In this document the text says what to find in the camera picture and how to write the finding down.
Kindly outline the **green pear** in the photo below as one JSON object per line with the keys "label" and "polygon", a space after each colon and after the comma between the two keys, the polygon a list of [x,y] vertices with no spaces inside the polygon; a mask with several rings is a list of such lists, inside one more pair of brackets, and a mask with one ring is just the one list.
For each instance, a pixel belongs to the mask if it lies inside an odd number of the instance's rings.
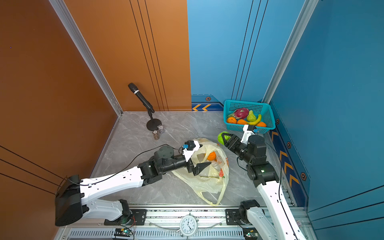
{"label": "green pear", "polygon": [[256,121],[257,119],[258,119],[258,117],[256,117],[255,114],[253,113],[253,111],[250,110],[249,113],[248,113],[248,116],[247,116],[247,121],[249,123],[251,123],[251,122]]}

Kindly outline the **pink dragon fruit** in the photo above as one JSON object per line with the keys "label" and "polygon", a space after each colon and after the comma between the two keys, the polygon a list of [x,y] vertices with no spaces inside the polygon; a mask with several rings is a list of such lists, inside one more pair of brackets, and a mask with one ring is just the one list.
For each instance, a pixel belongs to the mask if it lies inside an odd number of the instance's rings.
{"label": "pink dragon fruit", "polygon": [[246,119],[248,115],[249,110],[247,108],[240,108],[235,110],[233,113],[229,114],[227,118]]}

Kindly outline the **green round apple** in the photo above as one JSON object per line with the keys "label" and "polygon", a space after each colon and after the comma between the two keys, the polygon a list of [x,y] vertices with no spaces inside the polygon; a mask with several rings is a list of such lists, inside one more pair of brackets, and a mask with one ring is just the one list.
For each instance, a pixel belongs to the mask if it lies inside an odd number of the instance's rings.
{"label": "green round apple", "polygon": [[221,145],[225,145],[232,137],[232,134],[228,132],[222,132],[218,135],[218,142]]}

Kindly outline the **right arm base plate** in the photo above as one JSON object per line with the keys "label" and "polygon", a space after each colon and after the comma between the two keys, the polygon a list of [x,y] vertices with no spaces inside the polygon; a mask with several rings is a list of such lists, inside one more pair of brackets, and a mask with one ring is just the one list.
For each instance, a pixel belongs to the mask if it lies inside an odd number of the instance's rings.
{"label": "right arm base plate", "polygon": [[226,224],[228,226],[235,225],[249,225],[249,221],[246,216],[246,212],[239,209],[226,209]]}

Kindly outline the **yellowish printed plastic bag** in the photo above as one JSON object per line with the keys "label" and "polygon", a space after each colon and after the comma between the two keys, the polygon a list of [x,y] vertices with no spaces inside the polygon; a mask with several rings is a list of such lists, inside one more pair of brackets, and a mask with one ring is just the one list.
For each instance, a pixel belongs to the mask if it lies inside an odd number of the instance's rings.
{"label": "yellowish printed plastic bag", "polygon": [[[216,207],[223,199],[229,184],[229,161],[226,153],[218,144],[206,138],[197,138],[196,140],[203,147],[192,155],[191,161],[195,165],[204,162],[211,162],[211,165],[197,176],[188,173],[185,168],[174,170],[172,173],[189,185],[203,201],[212,207]],[[216,161],[207,160],[211,152],[216,153]]]}

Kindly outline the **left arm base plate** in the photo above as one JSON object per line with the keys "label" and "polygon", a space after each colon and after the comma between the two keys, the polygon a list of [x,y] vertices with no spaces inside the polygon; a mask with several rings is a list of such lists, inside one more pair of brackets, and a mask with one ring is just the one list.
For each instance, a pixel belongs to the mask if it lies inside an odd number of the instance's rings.
{"label": "left arm base plate", "polygon": [[131,215],[122,215],[115,221],[104,221],[105,226],[143,226],[145,224],[147,217],[147,210],[146,209],[133,209],[131,210]]}

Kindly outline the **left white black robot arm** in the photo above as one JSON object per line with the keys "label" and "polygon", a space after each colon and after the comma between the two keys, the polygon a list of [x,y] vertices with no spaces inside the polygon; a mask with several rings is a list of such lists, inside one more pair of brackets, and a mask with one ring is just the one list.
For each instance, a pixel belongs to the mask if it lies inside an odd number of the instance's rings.
{"label": "left white black robot arm", "polygon": [[162,145],[149,160],[131,169],[91,179],[80,179],[78,175],[68,177],[55,196],[55,226],[68,226],[81,219],[104,219],[110,225],[127,223],[132,216],[128,202],[102,198],[153,184],[167,172],[178,169],[197,176],[210,165],[209,162],[193,163],[192,156],[200,148],[202,145],[197,141],[187,141],[182,153],[175,155],[173,147]]}

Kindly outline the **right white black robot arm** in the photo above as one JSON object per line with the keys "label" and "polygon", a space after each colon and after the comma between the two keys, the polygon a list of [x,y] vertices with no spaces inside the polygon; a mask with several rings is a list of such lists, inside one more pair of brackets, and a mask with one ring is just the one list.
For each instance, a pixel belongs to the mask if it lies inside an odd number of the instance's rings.
{"label": "right white black robot arm", "polygon": [[271,221],[257,201],[241,202],[239,214],[233,219],[238,225],[252,225],[263,240],[304,240],[306,237],[296,222],[281,187],[281,178],[267,161],[267,145],[262,136],[251,135],[241,140],[222,132],[218,139],[227,149],[247,164],[247,174],[263,198]]}

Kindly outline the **red orange fruit piece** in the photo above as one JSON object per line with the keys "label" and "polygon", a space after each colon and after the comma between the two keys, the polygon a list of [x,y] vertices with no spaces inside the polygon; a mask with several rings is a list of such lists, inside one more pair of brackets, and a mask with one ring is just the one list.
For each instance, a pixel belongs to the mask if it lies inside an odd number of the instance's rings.
{"label": "red orange fruit piece", "polygon": [[267,124],[265,124],[264,122],[260,122],[260,123],[257,124],[257,127],[266,128]]}

